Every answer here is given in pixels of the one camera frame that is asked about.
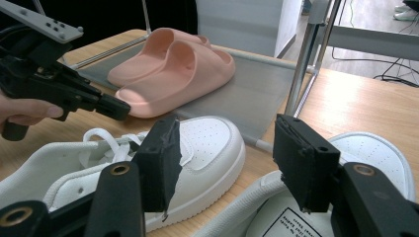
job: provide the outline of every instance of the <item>floor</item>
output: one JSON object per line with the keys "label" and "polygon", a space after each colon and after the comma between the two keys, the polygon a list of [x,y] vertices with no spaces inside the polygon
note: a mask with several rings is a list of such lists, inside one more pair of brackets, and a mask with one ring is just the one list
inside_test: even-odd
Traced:
{"label": "floor", "polygon": [[[394,6],[397,5],[401,5],[401,1],[342,0],[335,25],[418,36],[418,22],[403,22],[393,19]],[[307,20],[308,16],[300,17],[295,42],[283,59],[297,61]],[[393,65],[396,61],[402,65]],[[381,75],[384,75],[384,78],[398,78],[399,82],[397,83],[404,83],[410,86],[419,85],[419,74],[417,72],[419,70],[419,62],[402,58],[398,59],[329,46],[326,49],[322,67],[359,76],[377,78],[378,80],[381,80]]]}

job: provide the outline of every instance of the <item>metal frame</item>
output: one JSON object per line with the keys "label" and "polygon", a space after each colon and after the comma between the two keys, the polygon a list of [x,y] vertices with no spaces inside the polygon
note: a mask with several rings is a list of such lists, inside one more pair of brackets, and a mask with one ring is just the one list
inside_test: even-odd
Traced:
{"label": "metal frame", "polygon": [[[325,21],[321,22],[315,20],[314,18],[318,17],[319,14],[327,16],[328,9],[332,6],[332,2],[333,0],[330,0],[329,7],[324,11],[324,8],[316,7],[317,5],[324,5],[325,3],[323,0],[313,1],[311,12],[313,13],[316,10],[319,10],[319,12],[314,13],[313,18],[310,15],[308,19],[307,29],[301,46],[301,53],[298,58],[292,88],[287,101],[286,115],[294,116],[295,118],[299,115],[320,70],[327,46],[419,60],[419,54],[417,53],[419,51],[417,36],[333,26],[341,0],[334,1],[328,24],[325,25]],[[306,71],[311,71],[312,76],[304,89],[300,100],[298,100],[297,98],[300,94],[302,80]]]}
{"label": "metal frame", "polygon": [[[37,11],[40,14],[45,15],[45,12],[44,12],[44,10],[42,8],[41,2],[39,0],[33,0],[33,2],[34,2],[34,5],[37,8]],[[81,62],[77,62],[77,63],[75,63],[73,65],[68,65],[67,64],[67,61],[66,61],[65,55],[64,55],[64,56],[62,56],[63,63],[65,65],[67,65],[68,67],[76,70],[76,69],[79,69],[81,67],[84,67],[84,66],[86,66],[86,65],[88,65],[90,63],[93,63],[95,61],[98,61],[98,60],[100,60],[102,58],[105,58],[107,56],[110,56],[110,55],[112,55],[114,53],[117,53],[117,52],[119,52],[121,50],[124,50],[126,48],[129,48],[129,47],[131,47],[131,46],[133,46],[133,45],[135,45],[137,43],[140,43],[140,42],[143,42],[143,41],[147,40],[148,36],[151,34],[151,27],[150,27],[150,22],[149,22],[149,19],[148,19],[148,12],[147,12],[147,6],[146,6],[146,3],[145,3],[145,0],[141,0],[141,2],[142,2],[142,9],[143,9],[143,12],[144,12],[145,29],[147,31],[147,35],[145,35],[144,37],[138,38],[138,39],[134,39],[132,41],[129,41],[129,42],[124,43],[122,45],[119,45],[117,47],[111,48],[111,49],[109,49],[107,51],[104,51],[102,53],[99,53],[97,55],[94,55],[92,57],[89,57],[89,58],[87,58],[87,59],[85,59],[85,60],[83,60]]]}

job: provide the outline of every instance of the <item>pink slide sandal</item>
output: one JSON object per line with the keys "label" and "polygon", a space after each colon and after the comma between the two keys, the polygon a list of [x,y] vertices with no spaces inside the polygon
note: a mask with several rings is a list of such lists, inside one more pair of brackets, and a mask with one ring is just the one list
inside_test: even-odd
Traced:
{"label": "pink slide sandal", "polygon": [[131,116],[153,118],[221,87],[234,72],[227,52],[176,40],[157,73],[122,87],[116,97],[131,106]]}
{"label": "pink slide sandal", "polygon": [[196,42],[210,48],[210,41],[206,37],[193,36],[170,28],[159,28],[150,34],[141,52],[109,72],[108,81],[122,87],[155,73],[164,65],[167,49],[175,40]]}

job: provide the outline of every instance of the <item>human hand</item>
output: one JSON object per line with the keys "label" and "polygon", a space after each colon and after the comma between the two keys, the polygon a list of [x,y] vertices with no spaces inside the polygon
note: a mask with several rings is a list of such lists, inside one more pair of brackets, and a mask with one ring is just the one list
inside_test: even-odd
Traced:
{"label": "human hand", "polygon": [[62,108],[42,100],[11,99],[0,91],[0,133],[5,121],[19,125],[34,125],[44,118],[59,118]]}

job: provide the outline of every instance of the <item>finger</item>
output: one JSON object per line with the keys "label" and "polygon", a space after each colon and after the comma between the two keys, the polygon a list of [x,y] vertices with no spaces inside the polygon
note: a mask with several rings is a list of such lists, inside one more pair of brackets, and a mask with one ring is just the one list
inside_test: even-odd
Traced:
{"label": "finger", "polygon": [[11,99],[8,103],[10,116],[23,115],[34,118],[59,118],[63,115],[62,108],[41,100]]}

